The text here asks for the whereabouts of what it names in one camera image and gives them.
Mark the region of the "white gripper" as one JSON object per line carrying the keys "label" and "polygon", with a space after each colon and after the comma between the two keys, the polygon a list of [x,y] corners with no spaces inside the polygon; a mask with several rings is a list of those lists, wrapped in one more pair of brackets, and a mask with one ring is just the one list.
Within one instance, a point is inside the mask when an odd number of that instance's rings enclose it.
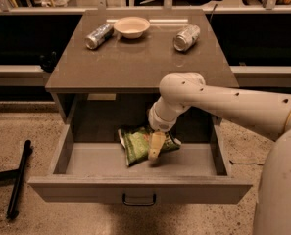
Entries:
{"label": "white gripper", "polygon": [[153,104],[149,110],[148,121],[150,127],[156,132],[153,132],[149,138],[149,161],[154,161],[158,158],[166,140],[166,134],[164,132],[170,131],[176,124],[177,118],[188,109],[189,106],[169,103],[163,97],[160,97]]}

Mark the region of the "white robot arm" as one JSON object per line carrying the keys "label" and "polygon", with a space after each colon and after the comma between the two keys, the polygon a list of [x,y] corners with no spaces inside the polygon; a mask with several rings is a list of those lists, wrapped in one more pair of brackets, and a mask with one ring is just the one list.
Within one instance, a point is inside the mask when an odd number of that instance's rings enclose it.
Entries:
{"label": "white robot arm", "polygon": [[167,132],[191,107],[274,142],[258,188],[253,235],[291,235],[291,95],[208,86],[198,73],[172,73],[149,111],[152,129]]}

